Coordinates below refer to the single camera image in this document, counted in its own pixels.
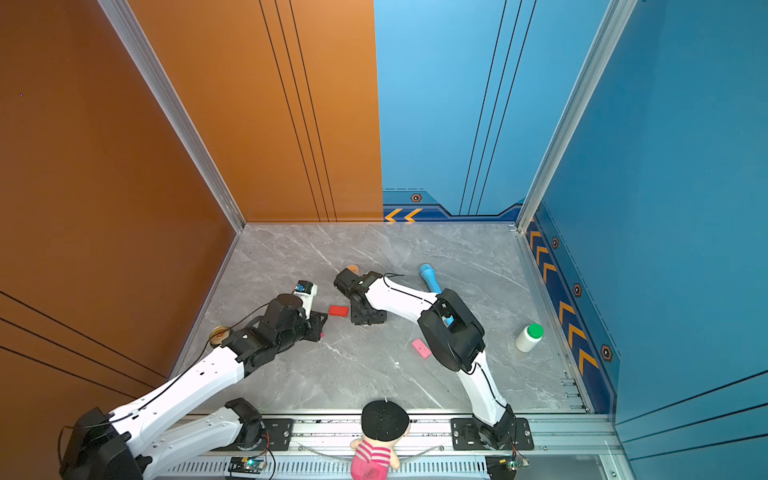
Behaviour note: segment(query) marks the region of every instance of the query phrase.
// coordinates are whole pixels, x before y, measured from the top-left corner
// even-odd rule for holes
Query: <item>pink eraser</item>
[[[421,339],[416,339],[412,345],[413,348],[416,349],[416,352],[419,352],[419,355],[421,355],[423,359],[426,359],[428,356],[432,355],[432,351],[427,347],[427,345],[424,345],[424,342],[422,342]]]

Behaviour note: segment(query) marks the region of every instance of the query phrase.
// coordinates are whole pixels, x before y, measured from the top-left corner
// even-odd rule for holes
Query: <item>doll black hat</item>
[[[391,442],[406,433],[410,417],[394,402],[375,400],[362,409],[362,433],[369,439]]]

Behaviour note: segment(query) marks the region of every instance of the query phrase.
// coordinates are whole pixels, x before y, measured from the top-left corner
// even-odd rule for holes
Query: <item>plastic bottle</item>
[[[518,335],[518,338],[515,340],[515,346],[518,347],[518,350],[521,352],[530,352],[537,343],[541,342],[543,336],[544,328],[538,323],[532,323],[520,332],[520,335]]]

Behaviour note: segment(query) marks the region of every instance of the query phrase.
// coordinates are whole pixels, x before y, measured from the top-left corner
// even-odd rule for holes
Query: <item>black stripe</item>
[[[23,305],[23,306],[26,306],[27,308],[29,308],[29,309],[30,309],[30,310],[32,310],[33,312],[36,312],[36,313],[39,313],[40,315],[43,315],[45,318],[47,318],[47,319],[49,319],[49,320],[51,320],[51,321],[53,321],[53,322],[56,322],[56,323],[58,323],[59,325],[63,326],[64,328],[66,328],[66,329],[69,329],[69,330],[71,330],[72,332],[75,332],[75,333],[77,333],[78,335],[80,335],[80,336],[83,336],[83,337],[85,337],[85,338],[89,339],[90,341],[92,341],[93,343],[96,343],[96,344],[97,344],[97,345],[99,345],[99,346],[103,346],[105,349],[109,350],[110,352],[113,352],[113,353],[117,353],[119,356],[123,357],[124,359],[127,359],[127,360],[130,360],[130,361],[132,361],[132,362],[133,362],[133,363],[135,363],[136,365],[139,365],[139,366],[143,366],[145,369],[149,370],[149,371],[150,371],[150,372],[152,372],[152,373],[157,373],[159,376],[161,376],[161,377],[163,377],[163,379],[165,379],[165,375],[163,375],[162,373],[160,373],[160,372],[155,372],[153,369],[149,368],[148,366],[146,366],[146,365],[142,365],[141,363],[137,362],[136,360],[132,359],[131,357],[129,357],[129,356],[127,356],[127,355],[123,355],[122,353],[118,352],[117,350],[115,350],[115,349],[112,349],[112,348],[110,348],[110,347],[106,346],[105,344],[103,344],[103,343],[99,342],[99,341],[98,341],[98,340],[96,340],[96,339],[93,339],[93,338],[91,338],[91,337],[90,337],[90,336],[88,336],[88,335],[85,335],[83,332],[80,332],[80,331],[78,331],[78,330],[76,330],[76,329],[74,329],[74,328],[70,327],[70,326],[69,326],[69,325],[67,325],[66,323],[63,323],[63,322],[59,322],[58,320],[56,320],[54,317],[52,317],[52,316],[48,315],[47,313],[43,313],[43,312],[41,312],[40,310],[38,310],[38,309],[34,308],[33,306],[30,306],[30,305],[28,305],[27,303],[24,303],[24,302],[22,302],[22,301],[21,301],[21,300],[19,300],[18,298],[15,298],[14,296],[10,296],[10,295],[8,295],[6,292],[3,292],[2,290],[0,290],[0,293],[2,293],[3,295],[7,296],[9,299],[13,300],[14,302],[18,303],[19,305]]]
[[[306,182],[310,185],[310,193],[312,194],[312,202],[315,204],[317,221],[320,221],[320,210],[317,208],[317,199],[315,198],[315,192],[312,189],[312,181],[310,180],[310,171],[306,167],[306,160],[304,159],[304,151],[301,149],[301,142],[299,141],[299,131],[296,129],[296,122],[293,120],[293,112],[290,110],[290,103],[288,102],[288,92],[286,91],[286,85],[283,82],[283,74],[280,72],[280,64],[277,63],[277,53],[275,52],[275,44],[272,43],[270,26],[266,24],[266,15],[264,14],[264,5],[262,5],[261,0],[259,0],[259,6],[261,7],[261,16],[264,17],[264,27],[266,27],[266,36],[269,37],[270,39],[270,46],[272,47],[272,55],[275,57],[277,74],[278,76],[280,76],[280,84],[283,86],[283,94],[286,97],[286,105],[288,106],[288,115],[290,115],[290,121],[293,124],[293,133],[296,135],[296,143],[299,145],[299,153],[301,154],[301,161],[302,163],[304,163],[304,173],[306,173]]]
[[[744,378],[736,380],[735,382],[726,383],[723,386],[719,386],[719,387],[717,387],[715,389],[707,390],[706,392],[702,392],[702,393],[696,394],[694,396],[690,396],[687,399],[678,400],[675,403],[670,403],[669,405],[666,405],[666,406],[663,406],[663,407],[659,407],[658,409],[651,410],[650,412],[645,412],[645,413],[643,413],[641,415],[634,416],[631,419],[622,420],[621,422],[617,423],[616,425],[621,425],[622,423],[631,422],[632,420],[639,419],[640,417],[645,417],[646,415],[650,415],[651,413],[656,413],[656,412],[659,412],[661,410],[668,409],[668,408],[670,408],[672,406],[680,405],[681,403],[687,402],[688,400],[697,399],[700,396],[708,395],[708,394],[710,394],[712,392],[716,392],[717,390],[722,390],[722,389],[725,389],[727,387],[736,385],[737,383],[741,383],[741,382],[745,382],[747,380],[753,379],[753,378],[755,378],[757,376],[765,375],[766,373],[768,373],[768,370],[763,370],[762,372],[758,372],[758,373],[755,373],[755,374],[750,375],[750,376],[745,376]]]
[[[691,422],[691,423],[687,423],[685,425],[680,425],[679,427],[673,427],[671,429],[662,430],[661,432],[649,433],[648,435],[643,435],[643,436],[637,437],[635,439],[623,440],[621,443],[634,442],[635,440],[646,439],[646,438],[652,437],[654,435],[659,435],[659,434],[662,434],[662,433],[672,432],[673,430],[684,429],[685,427],[690,427],[692,425],[698,425],[700,423],[709,422],[710,420],[722,419],[724,417],[728,417],[728,416],[731,416],[731,415],[736,415],[737,413],[744,413],[744,412],[749,412],[750,410],[754,410],[754,409],[761,409],[764,406],[768,406],[768,402],[761,403],[760,405],[755,405],[755,406],[747,407],[745,409],[735,410],[733,412],[724,413],[722,415],[717,415],[717,416],[714,416],[714,417],[710,417],[708,419],[697,420],[696,422]]]
[[[320,137],[320,127],[317,125],[317,113],[315,113],[315,104],[312,100],[312,89],[310,89],[310,78],[306,74],[306,65],[304,64],[304,53],[301,51],[301,41],[299,40],[299,29],[296,27],[296,16],[293,14],[293,2],[288,1],[290,5],[290,14],[293,17],[293,30],[296,31],[296,43],[299,44],[299,55],[301,56],[301,66],[304,69],[304,78],[306,79],[306,90],[310,94],[310,107],[312,108],[312,116],[315,118],[315,130],[317,130],[317,140],[320,144],[320,156],[323,159],[323,168],[326,171],[326,181],[328,182],[328,194],[331,197],[331,207],[333,208],[333,218],[338,222],[339,218],[336,216],[336,203],[333,201],[333,189],[331,188],[331,179],[328,176],[328,165],[326,164],[326,154],[323,151],[323,138]]]
[[[687,449],[672,450],[671,452],[654,453],[653,455],[645,455],[642,457],[629,458],[630,461],[642,460],[643,458],[661,457],[662,455],[669,455],[672,453],[688,452],[689,450],[705,449],[706,447],[716,447],[718,445],[726,445],[729,443],[743,442],[745,440],[761,439],[762,437],[768,437],[768,433],[761,433],[759,435],[752,435],[750,437],[742,437],[741,439],[726,440],[725,442],[710,443],[708,445],[700,445],[697,447],[689,447]]]
[[[304,106],[301,103],[301,93],[299,93],[299,84],[296,83],[296,72],[293,71],[293,61],[290,59],[290,50],[288,49],[288,40],[286,39],[286,31],[283,28],[283,19],[280,17],[280,8],[277,6],[277,0],[275,0],[275,10],[277,10],[277,21],[280,23],[280,31],[283,33],[283,43],[286,46],[286,53],[288,54],[288,65],[290,66],[290,74],[293,76],[293,86],[296,88],[296,98],[299,99],[299,109],[301,110],[301,118],[304,120],[304,131],[306,132],[306,142],[310,144],[310,153],[312,154],[312,163],[315,165],[315,175],[317,176],[317,186],[320,188],[320,198],[323,199],[323,209],[326,211],[326,222],[330,221],[328,217],[328,207],[326,206],[326,195],[323,193],[323,184],[320,183],[320,172],[317,170],[317,161],[315,161],[315,149],[312,148],[312,139],[310,138],[310,129],[306,126],[306,115],[304,114]]]
[[[93,383],[94,385],[103,386],[103,387],[104,387],[104,388],[106,388],[107,390],[111,390],[111,391],[113,391],[113,392],[116,392],[116,393],[120,393],[120,394],[122,394],[122,395],[125,395],[125,396],[127,396],[127,397],[129,397],[129,398],[132,398],[132,399],[135,399],[135,398],[136,398],[136,397],[134,397],[133,395],[129,395],[129,394],[127,394],[126,392],[121,392],[120,390],[116,390],[116,389],[113,389],[112,387],[110,387],[110,386],[106,386],[106,385],[104,385],[103,383],[94,382],[94,381],[93,381],[93,380],[91,380],[91,379],[86,379],[84,376],[79,376],[77,373],[68,372],[67,370],[64,370],[64,369],[60,369],[60,368],[58,368],[57,366],[53,366],[53,365],[51,365],[50,363],[46,363],[46,362],[43,362],[43,361],[41,361],[41,360],[38,360],[38,359],[33,359],[32,357],[30,357],[30,356],[28,356],[28,355],[25,355],[25,354],[23,354],[23,353],[17,352],[17,351],[15,351],[15,350],[11,350],[11,349],[9,349],[7,346],[2,346],[2,345],[0,345],[0,349],[3,349],[3,350],[5,350],[6,352],[15,353],[15,354],[16,354],[16,355],[18,355],[18,356],[23,356],[24,358],[26,358],[26,359],[29,359],[29,360],[31,360],[32,362],[37,362],[37,363],[40,363],[40,364],[42,364],[42,365],[45,365],[45,366],[49,366],[49,367],[51,367],[51,368],[52,368],[52,369],[54,369],[54,370],[58,370],[59,372],[64,372],[64,373],[67,373],[67,374],[69,374],[69,375],[72,375],[72,376],[74,376],[74,377],[77,377],[77,378],[79,378],[79,379],[81,379],[81,380],[85,380],[86,382],[90,382],[90,383]]]
[[[105,365],[104,363],[101,363],[101,362],[99,362],[98,360],[94,360],[94,359],[92,359],[92,358],[91,358],[91,357],[89,357],[89,356],[83,355],[83,354],[82,354],[82,353],[80,353],[80,352],[75,352],[73,349],[71,349],[71,348],[68,348],[68,347],[66,347],[66,346],[63,346],[63,345],[62,345],[62,344],[60,344],[60,343],[56,343],[56,342],[54,342],[53,340],[51,340],[51,339],[49,339],[49,338],[46,338],[46,337],[44,337],[43,335],[39,335],[39,334],[37,334],[37,333],[35,333],[35,332],[32,332],[31,330],[27,330],[27,329],[26,329],[26,328],[24,328],[23,326],[20,326],[20,325],[16,325],[16,324],[15,324],[15,323],[13,323],[12,321],[10,321],[10,320],[6,320],[6,319],[2,318],[1,316],[0,316],[0,320],[1,320],[1,321],[3,321],[3,322],[6,322],[8,325],[13,325],[13,326],[15,326],[16,328],[18,328],[18,329],[20,329],[20,330],[24,330],[26,333],[30,333],[30,334],[32,334],[32,335],[34,335],[34,336],[38,337],[39,339],[43,339],[43,340],[45,340],[46,342],[50,342],[50,343],[53,343],[54,345],[56,345],[56,346],[58,346],[58,347],[61,347],[61,348],[62,348],[62,349],[64,349],[64,350],[67,350],[68,352],[72,352],[72,353],[74,353],[75,355],[78,355],[78,356],[81,356],[81,357],[83,357],[84,359],[87,359],[87,360],[91,360],[93,363],[97,363],[98,365],[101,365],[101,366],[103,366],[105,369],[110,369],[111,371],[113,371],[113,372],[115,372],[115,373],[119,373],[119,374],[120,374],[120,375],[122,375],[122,376],[126,376],[126,377],[128,377],[129,379],[131,379],[131,380],[135,380],[136,382],[139,382],[139,383],[142,383],[142,384],[144,384],[144,385],[146,385],[146,386],[148,386],[148,387],[150,387],[150,388],[152,388],[152,389],[155,389],[155,388],[157,388],[156,386],[150,385],[149,383],[146,383],[146,382],[142,382],[142,381],[141,381],[141,380],[139,380],[139,379],[135,379],[134,377],[132,377],[132,376],[130,376],[130,375],[127,375],[127,374],[125,374],[125,373],[121,372],[120,370],[116,370],[116,369],[113,369],[113,368],[112,368],[112,367],[110,367],[109,365]]]
[[[502,134],[502,127],[504,126],[504,117],[507,115],[507,107],[509,106],[509,98],[512,96],[512,88],[515,86],[515,79],[518,77],[518,68],[520,68],[520,59],[523,58],[523,50],[525,49],[525,40],[528,39],[528,30],[531,29],[531,20],[533,20],[533,12],[536,11],[536,2],[534,0],[533,8],[531,9],[531,17],[528,19],[528,27],[525,29],[525,37],[523,37],[523,45],[520,47],[520,55],[518,56],[518,64],[515,67],[515,74],[512,75],[512,85],[509,86],[509,95],[507,95],[507,104],[504,106],[504,113],[502,114],[502,122],[498,126],[498,132],[496,133],[496,142],[493,144],[493,152],[491,153],[491,160],[488,162],[488,170],[485,172],[485,180],[482,184],[482,191],[480,192],[480,200],[478,200],[478,208],[475,210],[475,214],[480,211],[480,203],[482,202],[482,196],[485,193],[485,185],[488,183],[488,174],[491,173],[491,165],[493,165],[493,157],[496,155],[496,145],[498,145],[498,137]]]
[[[472,188],[472,198],[469,199],[469,209],[467,210],[467,214],[469,215],[469,212],[472,210],[472,202],[475,200],[475,191],[478,187],[478,180],[480,179],[480,171],[482,170],[482,160],[485,156],[485,149],[488,146],[488,137],[491,136],[491,128],[493,127],[493,117],[496,114],[496,105],[498,104],[498,94],[502,91],[502,84],[504,83],[504,73],[507,71],[507,61],[509,60],[509,52],[512,50],[512,41],[515,40],[515,31],[518,29],[518,19],[520,18],[520,9],[523,6],[522,0],[520,1],[520,5],[518,6],[518,14],[515,17],[515,26],[512,27],[512,36],[509,38],[509,47],[507,47],[507,57],[504,59],[504,68],[502,69],[502,79],[498,82],[498,89],[496,90],[496,99],[493,102],[493,110],[491,112],[491,121],[488,123],[488,131],[485,132],[485,143],[482,146],[482,154],[480,155],[480,165],[478,165],[478,175],[475,178],[475,186]]]
[[[472,157],[475,156],[475,145],[478,143],[478,134],[480,133],[480,121],[482,120],[482,111],[485,108],[485,97],[488,95],[488,86],[491,84],[491,72],[493,71],[493,61],[496,59],[496,48],[498,47],[498,37],[502,34],[502,24],[504,23],[504,12],[507,10],[507,0],[504,0],[502,9],[502,19],[498,23],[498,33],[496,34],[496,44],[493,46],[493,56],[491,56],[491,66],[488,68],[488,80],[485,81],[485,93],[482,95],[482,105],[480,107],[480,118],[478,118],[478,127],[475,131],[475,141],[472,142],[472,153],[469,155],[469,166],[467,167],[467,179],[464,180],[464,193],[462,193],[462,203],[458,207],[458,214],[461,215],[464,208],[464,197],[467,194],[467,184],[469,183],[469,172],[472,171]]]

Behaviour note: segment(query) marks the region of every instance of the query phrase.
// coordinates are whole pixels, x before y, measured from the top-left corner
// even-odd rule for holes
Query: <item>blue toy microphone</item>
[[[430,292],[437,294],[442,293],[442,288],[440,288],[440,284],[437,283],[437,278],[435,278],[435,269],[432,268],[432,265],[425,263],[421,266],[421,268],[419,268],[419,272],[422,274],[424,281],[427,282],[427,286],[429,287]],[[445,323],[450,326],[451,323],[453,323],[453,317],[445,319]]]

